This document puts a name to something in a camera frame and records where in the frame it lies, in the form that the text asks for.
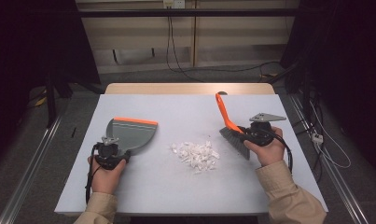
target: hand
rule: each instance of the hand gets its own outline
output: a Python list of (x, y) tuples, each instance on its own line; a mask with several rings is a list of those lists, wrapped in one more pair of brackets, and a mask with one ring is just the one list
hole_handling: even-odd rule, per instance
[[(272, 127), (272, 130), (280, 137), (283, 136), (281, 129)], [(262, 166), (267, 166), (284, 159), (285, 146), (275, 138), (264, 147), (260, 147), (247, 140), (244, 141), (244, 145), (257, 154), (258, 160)]]
[[(113, 170), (106, 170), (100, 168), (94, 175), (91, 183), (92, 192), (101, 192), (107, 194), (113, 194), (116, 187), (118, 186), (118, 180), (120, 178), (121, 172), (126, 166), (126, 161), (122, 160)], [(91, 173), (94, 173), (97, 168), (100, 167), (100, 164), (94, 159), (92, 160), (92, 170)]]

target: gray dustpan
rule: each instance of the gray dustpan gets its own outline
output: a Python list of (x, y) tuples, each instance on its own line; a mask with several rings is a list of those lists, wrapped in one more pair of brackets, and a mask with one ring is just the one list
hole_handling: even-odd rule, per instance
[(106, 127), (106, 136), (118, 139), (119, 155), (145, 145), (153, 137), (158, 123), (152, 120), (113, 118)]

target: sleeve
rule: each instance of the sleeve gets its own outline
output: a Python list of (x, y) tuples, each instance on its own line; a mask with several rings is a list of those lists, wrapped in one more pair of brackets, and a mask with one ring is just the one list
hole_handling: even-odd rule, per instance
[(80, 215), (75, 223), (112, 223), (117, 205), (117, 198), (114, 195), (94, 192), (91, 194), (86, 211)]
[(258, 179), (270, 199), (271, 223), (323, 223), (327, 215), (322, 204), (299, 187), (284, 161), (256, 170)]

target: orange handle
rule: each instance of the orange handle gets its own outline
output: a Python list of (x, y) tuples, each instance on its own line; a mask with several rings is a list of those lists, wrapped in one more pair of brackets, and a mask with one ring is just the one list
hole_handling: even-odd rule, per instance
[(215, 95), (217, 106), (219, 107), (220, 113), (222, 114), (223, 120), (225, 121), (226, 127), (237, 131), (239, 133), (243, 133), (237, 125), (235, 125), (231, 120), (229, 120), (228, 112), (226, 111), (225, 105), (223, 104), (222, 97), (220, 97), (219, 93)]

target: paper debris pile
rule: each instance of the paper debris pile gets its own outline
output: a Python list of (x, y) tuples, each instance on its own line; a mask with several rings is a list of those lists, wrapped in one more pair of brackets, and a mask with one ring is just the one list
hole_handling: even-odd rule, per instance
[(189, 163), (196, 173), (215, 169), (216, 159), (219, 160), (219, 153), (212, 149), (210, 141), (206, 141), (203, 145), (191, 142), (172, 144), (170, 149), (182, 162)]

